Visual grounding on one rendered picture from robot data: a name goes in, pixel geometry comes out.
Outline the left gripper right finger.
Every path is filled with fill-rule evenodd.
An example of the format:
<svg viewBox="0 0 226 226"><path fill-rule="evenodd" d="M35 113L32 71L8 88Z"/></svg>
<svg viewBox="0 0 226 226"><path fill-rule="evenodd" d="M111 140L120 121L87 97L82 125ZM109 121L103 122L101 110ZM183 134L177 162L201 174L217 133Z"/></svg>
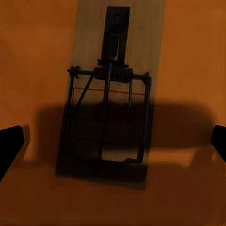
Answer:
<svg viewBox="0 0 226 226"><path fill-rule="evenodd" d="M211 142L226 163L226 127L215 125Z"/></svg>

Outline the mousetrap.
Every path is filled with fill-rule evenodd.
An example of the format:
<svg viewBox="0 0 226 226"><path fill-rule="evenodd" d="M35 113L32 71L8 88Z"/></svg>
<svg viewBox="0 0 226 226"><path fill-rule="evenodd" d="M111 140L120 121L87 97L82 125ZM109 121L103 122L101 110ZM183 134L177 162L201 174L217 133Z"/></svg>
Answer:
<svg viewBox="0 0 226 226"><path fill-rule="evenodd" d="M146 188L166 0L79 0L56 177Z"/></svg>

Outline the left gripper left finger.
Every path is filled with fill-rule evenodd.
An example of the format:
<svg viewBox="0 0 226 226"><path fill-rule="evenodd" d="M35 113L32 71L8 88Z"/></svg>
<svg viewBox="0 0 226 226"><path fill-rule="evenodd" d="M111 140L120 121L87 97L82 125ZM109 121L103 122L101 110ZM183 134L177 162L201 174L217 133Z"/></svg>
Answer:
<svg viewBox="0 0 226 226"><path fill-rule="evenodd" d="M20 125L0 130L0 181L24 144Z"/></svg>

